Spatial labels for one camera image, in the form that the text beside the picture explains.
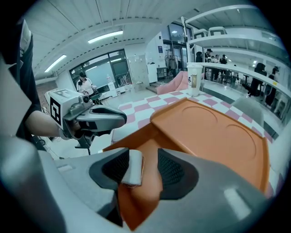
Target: white shelf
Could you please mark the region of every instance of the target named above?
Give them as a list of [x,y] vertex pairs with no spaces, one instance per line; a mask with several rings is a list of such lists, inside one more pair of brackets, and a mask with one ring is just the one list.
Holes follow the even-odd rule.
[[212,35],[188,41],[204,48],[235,48],[270,56],[290,66],[289,55],[280,41],[240,34]]
[[213,67],[213,68],[220,68],[220,69],[224,69],[224,70],[236,71],[236,72],[248,75],[249,77],[256,78],[256,79],[258,79],[258,80],[260,80],[260,81],[262,81],[262,82],[264,82],[266,84],[271,85],[272,87],[276,88],[281,93],[283,93],[286,96],[288,96],[289,98],[291,98],[291,91],[288,90],[286,87],[284,87],[280,83],[272,80],[271,78],[263,76],[263,75],[261,75],[259,73],[254,72],[254,71],[250,71],[248,69],[241,68],[241,67],[238,67],[238,66],[224,65],[224,64],[220,64],[220,63],[196,62],[196,64],[201,65],[201,66],[207,66],[207,67]]
[[188,20],[198,29],[211,27],[248,27],[274,32],[261,11],[253,5],[230,5],[198,14]]

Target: orange tray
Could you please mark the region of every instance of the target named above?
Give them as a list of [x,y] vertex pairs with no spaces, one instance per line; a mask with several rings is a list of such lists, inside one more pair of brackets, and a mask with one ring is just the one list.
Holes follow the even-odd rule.
[[212,108],[183,98],[154,112],[151,122],[104,149],[119,147],[139,150],[145,158],[142,185],[119,186],[120,212],[134,230],[156,208],[162,191],[157,169],[157,149],[186,152],[222,163],[262,192],[269,177],[266,138]]

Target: ceiling light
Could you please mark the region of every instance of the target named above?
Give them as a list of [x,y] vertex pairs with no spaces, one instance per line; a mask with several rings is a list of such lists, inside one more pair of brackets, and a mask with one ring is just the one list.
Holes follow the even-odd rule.
[[112,60],[111,62],[120,61],[120,60],[121,58],[118,58],[118,59]]
[[61,60],[63,60],[66,57],[66,55],[61,56],[58,60],[56,60],[53,64],[50,65],[49,68],[46,69],[45,72],[49,72],[51,68],[53,68],[56,64],[58,64]]
[[89,70],[92,70],[92,69],[94,69],[94,68],[96,68],[97,66],[94,66],[94,67],[92,67],[92,68],[90,68],[90,69],[88,69],[88,70],[86,70],[86,71],[89,71]]
[[106,35],[102,35],[102,36],[99,36],[99,37],[96,37],[92,40],[89,40],[89,44],[95,42],[95,41],[99,41],[99,40],[102,40],[104,38],[107,38],[107,37],[111,37],[111,36],[115,36],[115,35],[121,35],[123,34],[123,31],[116,31],[116,32],[112,32],[112,33],[109,33],[109,34],[106,34]]

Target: fluorescent light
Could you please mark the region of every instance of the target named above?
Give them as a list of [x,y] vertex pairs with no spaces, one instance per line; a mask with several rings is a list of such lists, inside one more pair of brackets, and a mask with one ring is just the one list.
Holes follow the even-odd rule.
[[66,57],[66,55],[61,56],[58,60],[56,60],[53,64],[51,64],[50,67],[45,70],[45,72],[49,72],[51,70],[51,68],[53,68],[56,64],[58,64],[65,57]]
[[96,68],[97,66],[94,66],[94,67],[92,67],[92,68],[90,68],[90,69],[88,69],[88,70],[86,70],[86,71],[89,71],[89,70],[92,70],[92,69],[94,69],[94,68]]
[[120,60],[121,58],[118,58],[118,59],[112,60],[111,62],[120,61]]
[[111,37],[111,36],[115,36],[115,35],[121,35],[123,34],[123,31],[116,31],[116,32],[112,32],[112,33],[109,33],[109,34],[106,34],[106,35],[102,35],[102,36],[99,36],[99,37],[96,37],[92,40],[89,40],[89,44],[95,42],[95,41],[99,41],[99,40],[102,40],[104,38],[107,38],[107,37]]

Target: gray chair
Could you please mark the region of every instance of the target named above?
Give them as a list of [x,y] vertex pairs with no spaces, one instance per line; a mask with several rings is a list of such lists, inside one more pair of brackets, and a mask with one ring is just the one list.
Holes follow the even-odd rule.
[[233,107],[241,110],[248,115],[251,119],[257,122],[260,126],[264,127],[264,114],[260,104],[249,98],[241,97],[232,103]]

